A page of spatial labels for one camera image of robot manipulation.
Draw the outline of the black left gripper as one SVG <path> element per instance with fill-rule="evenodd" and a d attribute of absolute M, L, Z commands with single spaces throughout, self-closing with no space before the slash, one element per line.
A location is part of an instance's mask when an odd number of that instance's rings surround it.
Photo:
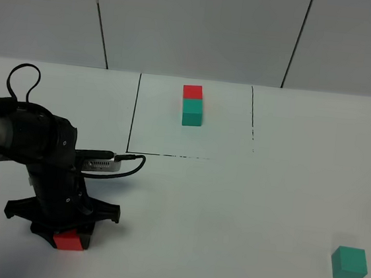
<path fill-rule="evenodd" d="M 4 212 L 7 218 L 18 216 L 32 221 L 31 233 L 41 236 L 52 248 L 57 248 L 55 232 L 48 228 L 77 227 L 82 249 L 87 250 L 94 232 L 93 223 L 119 222 L 120 206 L 89 197 L 82 176 L 41 164 L 30 164 L 26 169 L 35 196 L 8 201 Z"/>

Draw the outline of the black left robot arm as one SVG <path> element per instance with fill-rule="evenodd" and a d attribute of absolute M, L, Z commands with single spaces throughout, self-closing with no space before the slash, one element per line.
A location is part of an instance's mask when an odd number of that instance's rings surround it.
<path fill-rule="evenodd" d="M 119 178 L 133 155 L 78 150 L 77 128 L 40 105 L 0 98 L 0 161 L 25 165 L 34 197 L 7 202 L 6 218 L 29 220 L 30 230 L 59 250 L 87 250 L 96 222 L 118 223 L 121 212 L 88 196 L 85 180 Z"/>

